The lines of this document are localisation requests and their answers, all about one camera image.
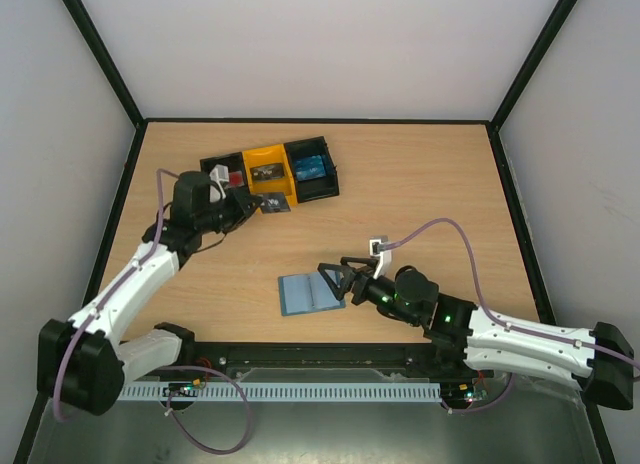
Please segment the teal card holder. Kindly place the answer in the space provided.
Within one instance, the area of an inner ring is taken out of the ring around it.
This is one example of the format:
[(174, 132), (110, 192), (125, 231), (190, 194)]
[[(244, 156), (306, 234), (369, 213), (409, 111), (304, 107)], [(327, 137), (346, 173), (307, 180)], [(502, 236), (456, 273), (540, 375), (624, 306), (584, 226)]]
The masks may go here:
[(346, 307), (338, 300), (319, 272), (278, 278), (280, 310), (283, 317), (304, 315)]

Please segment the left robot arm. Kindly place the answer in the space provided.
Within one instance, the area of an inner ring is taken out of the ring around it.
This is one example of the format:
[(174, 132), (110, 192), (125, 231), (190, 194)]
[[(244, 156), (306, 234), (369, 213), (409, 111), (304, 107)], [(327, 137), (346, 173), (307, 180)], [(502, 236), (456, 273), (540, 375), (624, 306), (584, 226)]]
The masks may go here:
[(158, 200), (156, 221), (125, 267), (80, 311), (66, 321), (49, 320), (39, 333), (37, 389), (51, 397), (57, 421), (68, 420), (65, 405), (102, 415), (125, 385), (159, 368), (190, 362), (195, 335), (188, 329), (161, 323), (129, 341), (123, 339), (125, 331), (199, 252), (204, 235), (227, 236), (262, 202), (205, 172), (176, 176), (172, 199)]

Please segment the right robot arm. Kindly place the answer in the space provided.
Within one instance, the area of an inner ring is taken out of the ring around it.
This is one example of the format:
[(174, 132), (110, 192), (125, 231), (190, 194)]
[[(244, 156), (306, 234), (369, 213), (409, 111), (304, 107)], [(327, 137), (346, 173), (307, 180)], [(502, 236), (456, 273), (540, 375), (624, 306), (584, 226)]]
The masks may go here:
[(422, 330), (438, 347), (445, 374), (493, 370), (543, 379), (576, 389), (615, 410), (634, 406), (634, 351), (618, 327), (558, 327), (514, 318), (440, 292), (413, 266), (394, 278), (378, 275), (372, 258), (344, 257), (317, 270), (336, 299), (370, 303), (386, 318)]

